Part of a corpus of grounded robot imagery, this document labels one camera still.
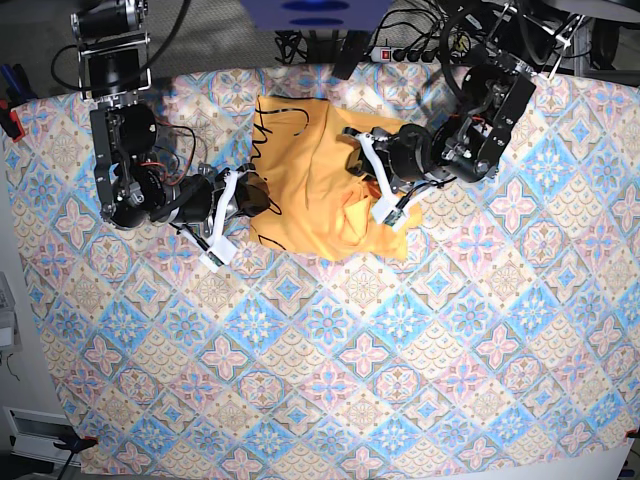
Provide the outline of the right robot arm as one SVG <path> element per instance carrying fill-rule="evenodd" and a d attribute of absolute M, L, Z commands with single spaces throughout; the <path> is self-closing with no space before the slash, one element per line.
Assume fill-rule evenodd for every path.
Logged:
<path fill-rule="evenodd" d="M 168 224 L 217 272 L 238 251 L 224 234 L 226 224 L 268 210 L 269 190 L 252 163 L 223 170 L 201 164 L 192 174 L 158 159 L 165 124 L 139 98 L 151 86 L 147 14 L 145 1 L 81 1 L 70 16 L 75 89 L 97 104 L 89 120 L 100 215 L 124 231 Z"/>

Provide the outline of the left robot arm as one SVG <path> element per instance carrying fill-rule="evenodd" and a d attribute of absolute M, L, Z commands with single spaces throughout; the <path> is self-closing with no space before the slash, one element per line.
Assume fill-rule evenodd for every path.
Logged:
<path fill-rule="evenodd" d="M 431 189 L 459 180 L 494 177 L 515 125 L 534 94 L 535 76 L 560 62 L 582 14 L 544 17 L 528 1 L 464 1 L 442 27 L 437 57 L 456 109 L 435 131 L 414 123 L 395 133 L 352 127 L 340 138 L 353 144 L 347 171 L 380 191 L 371 207 L 379 225 L 399 231 L 411 208 Z"/>

